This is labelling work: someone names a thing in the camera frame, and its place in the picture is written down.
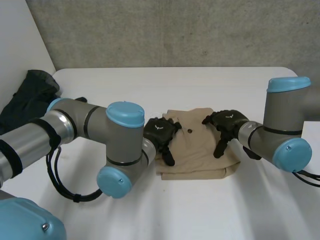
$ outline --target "blue joint cap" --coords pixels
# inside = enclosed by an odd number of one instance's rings
[[[311,81],[306,76],[296,77],[276,77],[269,81],[267,93],[281,93],[298,89],[304,89],[311,85]]]
[[[107,196],[120,199],[130,192],[132,183],[122,171],[112,166],[104,166],[96,177],[100,190]]]
[[[312,149],[303,138],[291,138],[283,142],[274,152],[273,164],[289,173],[299,172],[310,162]]]
[[[111,103],[106,109],[106,115],[114,123],[127,128],[140,128],[145,124],[144,109],[133,102]]]
[[[64,224],[47,210],[25,198],[0,200],[1,239],[67,240]]]
[[[55,100],[53,100],[50,104],[49,104],[49,106],[48,106],[48,108],[46,109],[46,112],[49,112],[51,109],[52,109],[52,107],[57,103],[57,102],[59,102],[60,100],[62,100],[62,99],[65,99],[65,98],[57,98],[57,99],[55,99]]]

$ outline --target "screw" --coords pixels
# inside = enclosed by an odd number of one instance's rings
[[[50,227],[50,224],[49,223],[45,223],[45,224],[43,224],[42,225],[42,231],[47,231],[48,229],[49,229],[49,227]]]

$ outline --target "black cable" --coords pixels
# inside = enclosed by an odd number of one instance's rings
[[[307,172],[305,170],[298,171],[298,174],[304,175],[304,176],[306,176],[308,178],[312,178],[312,179],[320,179],[320,175],[312,174],[312,173]]]
[[[296,172],[293,172],[292,173],[294,176],[296,176],[299,180],[301,180],[302,182],[308,184],[308,185],[311,185],[311,186],[314,186],[314,187],[317,187],[317,188],[320,188],[320,184],[315,184],[315,183],[312,183],[310,181],[307,181],[305,180],[304,178],[302,178],[301,176],[299,176]]]
[[[62,195],[63,197],[73,200],[75,203],[79,203],[79,202],[90,202],[93,201],[95,199],[97,199],[98,197],[100,197],[100,195],[102,194],[102,191],[100,189],[98,189],[97,191],[89,194],[89,195],[80,195],[80,194],[73,194],[71,193],[62,183],[60,177],[59,177],[59,173],[58,173],[58,160],[61,154],[61,147],[58,147],[58,152],[56,153],[55,159],[54,159],[54,172],[52,170],[52,165],[51,165],[51,161],[54,155],[54,152],[51,151],[48,155],[46,155],[45,157],[45,162],[46,162],[46,166],[47,166],[47,171],[48,171],[48,175],[51,179],[51,182],[54,186],[54,188],[57,190],[57,192]]]

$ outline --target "black cloth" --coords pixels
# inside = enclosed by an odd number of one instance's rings
[[[45,115],[60,90],[54,78],[41,70],[29,70],[18,91],[0,114],[0,135]]]

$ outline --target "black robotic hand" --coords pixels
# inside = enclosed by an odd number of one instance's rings
[[[169,150],[169,143],[173,139],[182,126],[179,122],[169,118],[168,120],[162,118],[151,118],[147,122],[143,130],[143,137],[149,139],[155,146],[157,152],[162,153],[162,158],[168,166],[174,166],[175,160]]]
[[[202,124],[212,124],[215,128],[221,132],[220,140],[216,145],[213,156],[215,158],[220,158],[224,155],[224,152],[228,146],[228,142],[232,139],[238,139],[238,133],[243,124],[248,122],[248,118],[237,110],[223,110],[214,111],[211,115],[206,116],[202,121]],[[260,160],[261,157],[243,147],[245,153],[251,158]]]

